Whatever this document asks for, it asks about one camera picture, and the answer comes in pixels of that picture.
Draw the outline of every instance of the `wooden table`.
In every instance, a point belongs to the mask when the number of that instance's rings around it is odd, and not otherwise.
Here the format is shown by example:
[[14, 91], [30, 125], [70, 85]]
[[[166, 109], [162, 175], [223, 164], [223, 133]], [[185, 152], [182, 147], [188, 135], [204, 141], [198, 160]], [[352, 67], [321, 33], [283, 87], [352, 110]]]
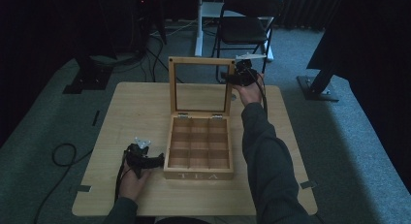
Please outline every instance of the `wooden table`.
[[[205, 86], [224, 85], [205, 84]], [[170, 131], [170, 85], [168, 83], [122, 82], [115, 89], [109, 110], [91, 155], [81, 185], [89, 192], [78, 192], [73, 214], [107, 215], [114, 201], [114, 187], [123, 150], [138, 137], [151, 140], [148, 156], [166, 152]], [[298, 183], [308, 181], [300, 150], [276, 86], [267, 86], [269, 121], [277, 136], [289, 147]], [[151, 174], [139, 197], [137, 215], [205, 216], [255, 215], [246, 164], [241, 152], [243, 105], [239, 97], [231, 103], [231, 133], [235, 175], [233, 180], [164, 179], [162, 169]], [[311, 188], [300, 189], [299, 201], [309, 214], [317, 212]]]

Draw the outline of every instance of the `white desk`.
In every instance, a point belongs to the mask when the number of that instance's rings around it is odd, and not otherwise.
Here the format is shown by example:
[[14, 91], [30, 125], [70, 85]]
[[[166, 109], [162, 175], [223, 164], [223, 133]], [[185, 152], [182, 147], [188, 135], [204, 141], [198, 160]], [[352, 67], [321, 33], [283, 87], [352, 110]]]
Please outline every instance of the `white desk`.
[[[197, 28], [197, 41], [196, 41], [196, 56], [203, 55], [203, 17], [220, 17], [220, 11], [223, 3], [216, 2], [203, 2], [199, 0], [199, 9], [198, 9], [198, 28]], [[268, 61], [273, 60], [273, 54], [271, 48], [268, 52]]]

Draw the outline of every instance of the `black chair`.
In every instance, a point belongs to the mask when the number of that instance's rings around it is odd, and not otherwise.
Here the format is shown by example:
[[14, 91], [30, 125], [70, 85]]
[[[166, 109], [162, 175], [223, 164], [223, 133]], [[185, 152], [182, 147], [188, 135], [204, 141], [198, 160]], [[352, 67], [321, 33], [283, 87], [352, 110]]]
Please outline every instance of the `black chair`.
[[[224, 49], [253, 49], [252, 53], [255, 53], [258, 48], [262, 48], [263, 54], [267, 55], [273, 24], [280, 16], [283, 6], [282, 0], [225, 0], [218, 20], [211, 57], [216, 51], [217, 57], [220, 57], [220, 51]], [[221, 42], [226, 44], [225, 48], [221, 47]], [[240, 47], [228, 48], [228, 45]], [[267, 57], [264, 58], [262, 73], [266, 69], [266, 64]], [[223, 83], [219, 79], [218, 66], [215, 77]]]

